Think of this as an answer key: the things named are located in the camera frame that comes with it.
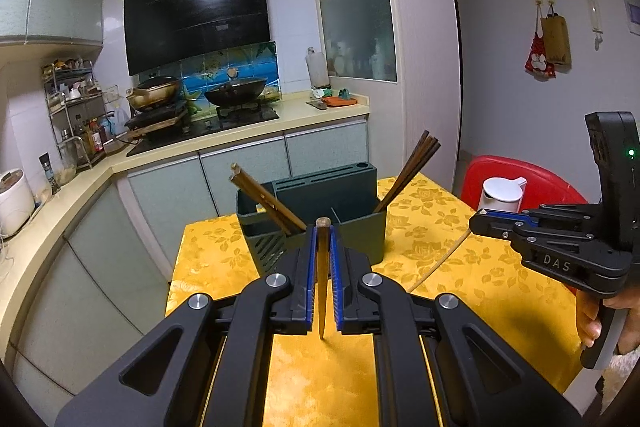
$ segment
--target rice cooker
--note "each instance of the rice cooker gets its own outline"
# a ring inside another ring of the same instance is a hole
[[[29,219],[35,203],[27,177],[20,169],[0,174],[0,235],[14,235]]]

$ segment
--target hanging bag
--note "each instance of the hanging bag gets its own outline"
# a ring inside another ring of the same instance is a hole
[[[542,1],[537,2],[536,4],[538,5],[538,9],[536,11],[536,32],[533,35],[531,51],[524,68],[529,71],[529,73],[533,73],[537,76],[555,78],[556,68],[553,64],[546,61],[545,41],[542,37],[538,36],[539,24],[542,19],[542,9],[540,8]]]

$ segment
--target metal rivet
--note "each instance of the metal rivet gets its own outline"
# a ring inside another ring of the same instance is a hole
[[[193,310],[201,310],[207,304],[209,304],[209,296],[204,293],[196,293],[196,295],[189,297],[189,308]]]
[[[282,286],[284,283],[287,282],[287,277],[282,273],[272,273],[271,275],[267,276],[266,281],[267,281],[267,284],[272,288],[279,288],[280,286]]]
[[[380,286],[382,284],[382,277],[377,273],[366,273],[362,276],[362,283],[365,286]]]
[[[452,310],[453,308],[457,308],[458,304],[460,304],[460,300],[451,293],[445,293],[438,298],[438,302],[440,306],[442,306],[446,310]]]

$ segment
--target frying pan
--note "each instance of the frying pan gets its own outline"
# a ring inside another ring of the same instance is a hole
[[[155,109],[171,102],[181,83],[174,76],[154,76],[138,87],[127,89],[127,100],[138,111]]]
[[[235,78],[207,91],[204,96],[218,107],[233,107],[257,100],[266,84],[266,78]]]

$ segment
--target yellow tablecloth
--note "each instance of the yellow tablecloth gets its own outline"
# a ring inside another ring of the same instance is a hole
[[[393,181],[378,182],[380,196]],[[460,237],[471,215],[465,203],[419,174],[388,209],[385,259],[374,270],[408,288]],[[235,215],[187,225],[167,314],[193,293],[218,299],[257,277]],[[508,243],[471,235],[416,293],[434,298],[444,291],[462,298],[559,391],[578,373],[574,296],[523,268]],[[323,342],[317,331],[275,337],[264,425],[377,425],[370,336],[337,333],[331,304]]]

